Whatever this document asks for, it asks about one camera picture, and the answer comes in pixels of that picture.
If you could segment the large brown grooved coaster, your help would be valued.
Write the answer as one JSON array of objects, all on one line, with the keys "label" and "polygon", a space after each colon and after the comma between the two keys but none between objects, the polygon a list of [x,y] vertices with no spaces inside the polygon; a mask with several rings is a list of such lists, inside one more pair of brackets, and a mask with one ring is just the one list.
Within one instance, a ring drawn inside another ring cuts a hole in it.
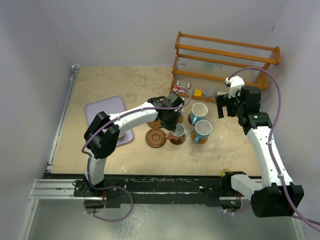
[{"label": "large brown grooved coaster", "polygon": [[152,148],[160,148],[166,143],[166,133],[160,128],[152,128],[145,134],[145,142]]}]

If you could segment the red handled white cup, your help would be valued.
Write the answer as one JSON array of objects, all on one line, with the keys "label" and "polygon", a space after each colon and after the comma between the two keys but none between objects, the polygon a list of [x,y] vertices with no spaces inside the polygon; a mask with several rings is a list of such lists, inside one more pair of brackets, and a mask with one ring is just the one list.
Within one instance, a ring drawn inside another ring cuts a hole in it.
[{"label": "red handled white cup", "polygon": [[185,127],[182,124],[177,124],[175,130],[171,130],[169,133],[165,135],[165,139],[176,139],[177,137],[180,137],[185,134]]}]

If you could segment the light blue mug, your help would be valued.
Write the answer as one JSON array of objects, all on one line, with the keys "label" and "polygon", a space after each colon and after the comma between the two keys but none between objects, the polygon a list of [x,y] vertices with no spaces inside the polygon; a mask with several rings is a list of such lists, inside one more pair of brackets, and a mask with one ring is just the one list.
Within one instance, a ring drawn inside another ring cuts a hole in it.
[{"label": "light blue mug", "polygon": [[193,123],[197,123],[200,120],[204,120],[208,114],[208,107],[201,102],[197,102],[191,106],[191,120]]}]

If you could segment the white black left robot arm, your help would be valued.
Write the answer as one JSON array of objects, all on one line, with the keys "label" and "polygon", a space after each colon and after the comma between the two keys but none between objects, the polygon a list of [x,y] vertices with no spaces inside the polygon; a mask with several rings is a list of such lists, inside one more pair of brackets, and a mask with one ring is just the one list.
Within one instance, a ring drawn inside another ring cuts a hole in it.
[{"label": "white black left robot arm", "polygon": [[177,93],[148,99],[132,109],[106,114],[101,111],[84,133],[85,143],[81,149],[88,156],[84,174],[85,190],[91,196],[98,196],[108,187],[103,186],[104,168],[107,158],[115,151],[120,135],[137,126],[159,120],[166,130],[175,130],[181,116],[181,109],[190,103]]}]

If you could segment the large brown ringed coaster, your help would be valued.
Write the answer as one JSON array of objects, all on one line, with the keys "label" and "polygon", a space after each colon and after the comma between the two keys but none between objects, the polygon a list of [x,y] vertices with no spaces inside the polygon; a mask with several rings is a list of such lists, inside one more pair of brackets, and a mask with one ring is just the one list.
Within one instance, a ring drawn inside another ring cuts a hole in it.
[{"label": "large brown ringed coaster", "polygon": [[162,124],[161,124],[160,120],[155,120],[155,121],[152,121],[152,122],[148,122],[147,125],[150,128],[161,128],[162,127]]}]

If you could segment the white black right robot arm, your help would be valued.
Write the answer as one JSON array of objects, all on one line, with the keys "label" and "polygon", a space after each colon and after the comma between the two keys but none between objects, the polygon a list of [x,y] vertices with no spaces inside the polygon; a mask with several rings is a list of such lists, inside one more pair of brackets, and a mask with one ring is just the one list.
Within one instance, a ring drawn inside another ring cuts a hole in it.
[{"label": "white black right robot arm", "polygon": [[273,141],[272,122],[266,112],[260,111],[261,90],[242,86],[234,95],[215,97],[218,117],[237,117],[239,125],[251,143],[258,160],[261,183],[255,182],[242,171],[226,172],[222,190],[228,196],[237,192],[251,202],[254,215],[264,217],[291,217],[299,205],[304,190],[294,184],[286,171]]}]

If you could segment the dark walnut coaster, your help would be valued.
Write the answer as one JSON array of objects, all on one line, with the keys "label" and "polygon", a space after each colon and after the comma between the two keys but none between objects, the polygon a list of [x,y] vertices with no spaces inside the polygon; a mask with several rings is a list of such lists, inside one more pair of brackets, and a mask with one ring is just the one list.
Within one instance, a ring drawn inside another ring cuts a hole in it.
[{"label": "dark walnut coaster", "polygon": [[174,138],[169,139],[169,141],[174,145],[181,145],[181,144],[183,144],[185,142],[185,140],[186,140],[186,135],[185,134],[182,135],[182,136],[177,137],[176,139],[174,139]]}]

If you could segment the large blue mug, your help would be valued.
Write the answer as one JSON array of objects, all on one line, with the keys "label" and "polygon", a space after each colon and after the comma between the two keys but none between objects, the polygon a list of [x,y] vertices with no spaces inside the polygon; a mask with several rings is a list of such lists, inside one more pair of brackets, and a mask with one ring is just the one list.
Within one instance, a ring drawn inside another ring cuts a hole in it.
[{"label": "large blue mug", "polygon": [[207,120],[200,120],[195,124],[194,130],[201,135],[209,137],[209,135],[212,133],[213,126]]}]

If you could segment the olive green cup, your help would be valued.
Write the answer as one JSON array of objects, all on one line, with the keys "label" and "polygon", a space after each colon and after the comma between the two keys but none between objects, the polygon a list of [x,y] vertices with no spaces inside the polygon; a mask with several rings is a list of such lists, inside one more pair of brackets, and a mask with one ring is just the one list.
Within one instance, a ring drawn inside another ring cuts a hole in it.
[{"label": "olive green cup", "polygon": [[118,139],[123,139],[125,136],[125,132],[123,132],[122,134],[119,134]]}]

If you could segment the light orange wood coaster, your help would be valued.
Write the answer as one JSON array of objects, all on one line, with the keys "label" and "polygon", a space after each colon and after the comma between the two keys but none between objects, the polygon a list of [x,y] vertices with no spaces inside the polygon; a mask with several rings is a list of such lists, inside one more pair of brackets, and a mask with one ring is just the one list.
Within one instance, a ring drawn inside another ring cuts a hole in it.
[{"label": "light orange wood coaster", "polygon": [[205,144],[209,138],[207,135],[199,134],[195,130],[191,132],[190,137],[194,144],[199,144],[199,145]]}]

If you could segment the dark wood coaster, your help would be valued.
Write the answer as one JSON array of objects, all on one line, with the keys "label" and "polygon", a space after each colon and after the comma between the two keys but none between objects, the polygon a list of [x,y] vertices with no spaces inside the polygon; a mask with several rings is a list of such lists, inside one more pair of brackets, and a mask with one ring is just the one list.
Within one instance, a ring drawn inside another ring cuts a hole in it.
[{"label": "dark wood coaster", "polygon": [[189,122],[192,126],[194,126],[194,125],[196,124],[195,122],[192,121],[190,114],[188,115],[187,120],[188,120],[188,122]]}]

